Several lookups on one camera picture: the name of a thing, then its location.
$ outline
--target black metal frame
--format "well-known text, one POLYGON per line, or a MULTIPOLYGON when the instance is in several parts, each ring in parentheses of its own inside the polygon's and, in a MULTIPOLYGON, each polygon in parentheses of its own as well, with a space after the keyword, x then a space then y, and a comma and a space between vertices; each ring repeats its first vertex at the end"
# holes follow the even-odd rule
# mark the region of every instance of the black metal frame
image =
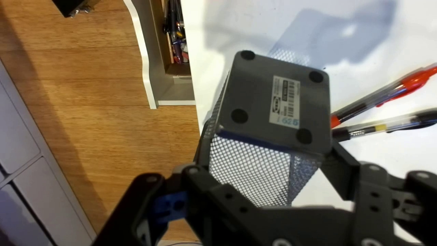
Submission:
POLYGON ((157 244, 169 221, 184 217, 203 244, 359 244, 407 246, 393 221, 437 244, 437 176, 409 172, 404 180, 374 164, 359 164, 338 143, 321 169, 353 211, 333 207, 256 207, 230 184, 218 183, 202 165, 165 180, 138 176, 94 244, 157 244), (185 198, 173 199, 174 194, 185 198))

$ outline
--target black device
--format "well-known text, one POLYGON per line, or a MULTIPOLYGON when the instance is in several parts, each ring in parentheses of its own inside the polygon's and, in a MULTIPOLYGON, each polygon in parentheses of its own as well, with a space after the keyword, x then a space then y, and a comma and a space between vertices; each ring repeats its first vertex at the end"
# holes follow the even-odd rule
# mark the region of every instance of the black device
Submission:
POLYGON ((64 17, 73 16, 77 12, 87 12, 98 0, 53 0, 64 17))
POLYGON ((323 71, 244 50, 235 56, 194 164, 168 179, 136 176, 94 244, 157 244, 177 218, 207 246, 411 244, 394 235, 393 221, 423 244, 437 244, 437 176, 412 170, 398 179, 356 161, 330 138, 323 71), (352 211, 289 206, 316 168, 355 203, 352 211), (260 179, 269 190, 252 188, 260 179))

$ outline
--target bolt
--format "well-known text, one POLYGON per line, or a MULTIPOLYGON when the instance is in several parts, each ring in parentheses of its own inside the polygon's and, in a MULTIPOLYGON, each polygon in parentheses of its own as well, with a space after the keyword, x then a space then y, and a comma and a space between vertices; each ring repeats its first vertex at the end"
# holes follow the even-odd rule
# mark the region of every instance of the bolt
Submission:
POLYGON ((278 237, 273 240, 271 246, 292 246, 286 239, 278 237))
POLYGON ((430 177, 428 173, 426 173, 426 172, 418 172, 416 176, 422 177, 422 179, 428 179, 430 177))
POLYGON ((147 183, 154 183, 154 181, 157 181, 157 180, 158 180, 157 176, 147 176, 147 177, 146 177, 146 181, 147 181, 147 183))
POLYGON ((382 243, 379 243, 378 240, 372 239, 372 237, 364 237, 360 241, 362 246, 382 246, 382 243))
POLYGON ((189 166, 189 168, 187 169, 187 172, 188 172, 188 173, 198 173, 199 169, 198 169, 196 166, 189 166))
POLYGON ((374 172, 378 172, 381 169, 378 165, 370 165, 368 168, 374 172))
POLYGON ((94 9, 92 5, 82 5, 76 9, 77 13, 88 13, 94 9))

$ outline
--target metal mesh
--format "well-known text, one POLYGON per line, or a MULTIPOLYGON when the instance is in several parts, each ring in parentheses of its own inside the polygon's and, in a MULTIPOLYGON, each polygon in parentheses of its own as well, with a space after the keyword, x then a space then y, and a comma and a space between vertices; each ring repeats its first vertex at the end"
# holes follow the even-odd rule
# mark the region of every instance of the metal mesh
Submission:
POLYGON ((290 153, 215 135, 210 144, 210 172, 230 183, 256 206, 285 206, 315 172, 290 153))

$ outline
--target label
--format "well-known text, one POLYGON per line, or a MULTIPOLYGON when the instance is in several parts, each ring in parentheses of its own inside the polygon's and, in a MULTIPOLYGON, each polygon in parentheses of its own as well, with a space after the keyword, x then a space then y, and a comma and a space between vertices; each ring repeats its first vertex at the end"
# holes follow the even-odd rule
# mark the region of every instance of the label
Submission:
POLYGON ((290 128, 300 128, 300 82, 273 76, 269 121, 290 128))

